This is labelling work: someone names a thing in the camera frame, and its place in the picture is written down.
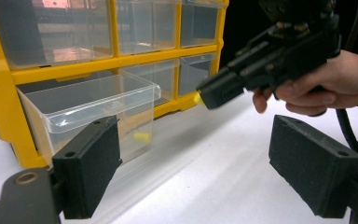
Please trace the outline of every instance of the transparent bin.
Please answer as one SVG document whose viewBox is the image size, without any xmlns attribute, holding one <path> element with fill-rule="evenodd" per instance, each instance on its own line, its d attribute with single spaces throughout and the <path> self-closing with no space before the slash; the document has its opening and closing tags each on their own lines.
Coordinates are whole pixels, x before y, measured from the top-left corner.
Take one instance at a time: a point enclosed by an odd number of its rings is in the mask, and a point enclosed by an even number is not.
<svg viewBox="0 0 358 224">
<path fill-rule="evenodd" d="M 224 3 L 218 0 L 183 0 L 182 4 L 181 47 L 214 44 L 217 12 Z"/>
<path fill-rule="evenodd" d="M 125 72 L 112 76 L 110 71 L 75 81 L 26 84 L 18 93 L 36 148 L 48 164 L 89 123 L 112 115 L 119 119 L 123 161 L 142 154 L 151 141 L 154 101 L 160 97 L 158 85 Z"/>
<path fill-rule="evenodd" d="M 173 49 L 177 1 L 117 0 L 119 54 Z"/>
<path fill-rule="evenodd" d="M 113 55 L 109 0 L 0 0 L 0 41 L 12 69 Z"/>
<path fill-rule="evenodd" d="M 161 88 L 161 98 L 155 105 L 161 105 L 173 98 L 175 68 L 179 67 L 179 60 L 165 60 L 157 63 L 144 63 L 121 68 L 123 71 L 156 83 Z"/>
<path fill-rule="evenodd" d="M 196 90 L 197 85 L 211 74 L 212 60 L 216 57 L 216 53 L 207 53 L 180 58 L 179 96 Z"/>
</svg>

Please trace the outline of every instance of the human hand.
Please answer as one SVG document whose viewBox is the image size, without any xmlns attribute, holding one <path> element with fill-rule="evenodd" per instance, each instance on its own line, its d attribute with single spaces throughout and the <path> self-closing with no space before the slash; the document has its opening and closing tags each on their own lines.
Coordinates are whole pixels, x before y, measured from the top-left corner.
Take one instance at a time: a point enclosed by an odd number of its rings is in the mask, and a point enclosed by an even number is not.
<svg viewBox="0 0 358 224">
<path fill-rule="evenodd" d="M 321 86 L 324 91 L 311 91 Z M 271 89 L 254 90 L 253 102 L 258 113 L 267 109 Z M 286 102 L 287 110 L 315 115 L 327 108 L 348 108 L 358 105 L 358 54 L 342 50 L 327 63 L 297 80 L 289 80 L 276 90 L 279 99 Z"/>
</svg>

